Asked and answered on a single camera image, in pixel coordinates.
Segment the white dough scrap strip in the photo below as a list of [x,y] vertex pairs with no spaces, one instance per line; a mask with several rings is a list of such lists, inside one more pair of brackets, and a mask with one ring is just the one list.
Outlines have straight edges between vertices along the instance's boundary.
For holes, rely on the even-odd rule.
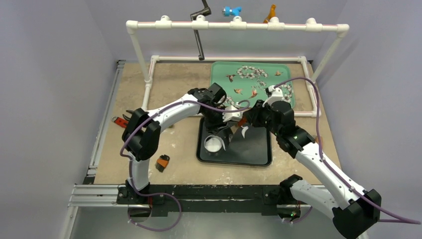
[[248,131],[249,126],[242,126],[241,127],[241,135],[243,138],[246,138],[246,132]]

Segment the black baking tray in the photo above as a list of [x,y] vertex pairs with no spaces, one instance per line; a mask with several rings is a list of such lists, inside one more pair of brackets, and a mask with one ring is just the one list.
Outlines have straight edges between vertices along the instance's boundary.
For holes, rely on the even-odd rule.
[[245,136],[238,129],[226,149],[209,152],[205,148],[206,138],[210,133],[206,131],[205,119],[200,119],[199,135],[196,156],[201,162],[235,164],[248,166],[268,166],[272,162],[271,135],[265,128],[251,127],[245,124],[248,130]]

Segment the metal scraper orange handle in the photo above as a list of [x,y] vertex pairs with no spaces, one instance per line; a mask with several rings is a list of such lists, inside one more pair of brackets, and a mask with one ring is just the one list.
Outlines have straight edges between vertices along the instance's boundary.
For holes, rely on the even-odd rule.
[[230,131],[231,133],[228,136],[228,142],[231,142],[233,139],[234,134],[240,130],[241,131],[241,127],[245,126],[245,124],[247,123],[247,119],[246,117],[242,117],[242,119],[240,121],[238,121],[236,124],[234,124],[232,127],[230,127]]

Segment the white dough ball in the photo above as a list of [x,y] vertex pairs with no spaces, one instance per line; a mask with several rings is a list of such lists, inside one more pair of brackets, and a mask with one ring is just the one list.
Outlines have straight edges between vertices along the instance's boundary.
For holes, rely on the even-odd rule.
[[215,153],[221,150],[222,143],[216,137],[210,137],[205,140],[204,147],[208,152]]

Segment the wooden double-ended rolling pin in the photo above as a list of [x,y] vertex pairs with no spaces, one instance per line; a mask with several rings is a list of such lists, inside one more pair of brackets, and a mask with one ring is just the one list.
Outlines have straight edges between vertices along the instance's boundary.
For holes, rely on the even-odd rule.
[[318,143],[319,145],[323,145],[323,138],[322,138],[322,137],[318,138],[318,136],[316,135],[316,136],[315,136],[315,141],[316,141],[316,143]]

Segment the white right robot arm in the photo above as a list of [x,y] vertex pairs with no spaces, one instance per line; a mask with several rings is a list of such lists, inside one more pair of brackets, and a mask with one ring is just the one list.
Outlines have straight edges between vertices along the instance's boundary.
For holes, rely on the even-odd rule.
[[259,100],[243,117],[251,126],[264,127],[274,134],[279,147],[325,186],[322,190],[293,175],[280,184],[279,195],[284,202],[298,200],[310,205],[331,219],[346,239],[362,238],[378,222],[380,194],[366,190],[339,169],[315,139],[296,125],[289,103],[276,101],[269,105]]

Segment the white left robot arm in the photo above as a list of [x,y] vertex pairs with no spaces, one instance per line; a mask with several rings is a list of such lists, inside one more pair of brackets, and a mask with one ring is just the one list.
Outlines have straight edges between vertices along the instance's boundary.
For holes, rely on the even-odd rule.
[[180,99],[163,107],[148,111],[138,108],[132,113],[122,134],[123,146],[120,150],[120,155],[129,160],[129,176],[125,185],[130,199],[137,204],[148,199],[149,160],[158,149],[161,133],[179,121],[201,114],[211,134],[205,142],[206,150],[214,153],[227,149],[233,134],[227,122],[241,120],[244,109],[240,105],[250,105],[250,102],[241,100],[225,107],[223,103],[226,99],[225,90],[214,83],[208,88],[190,89]]

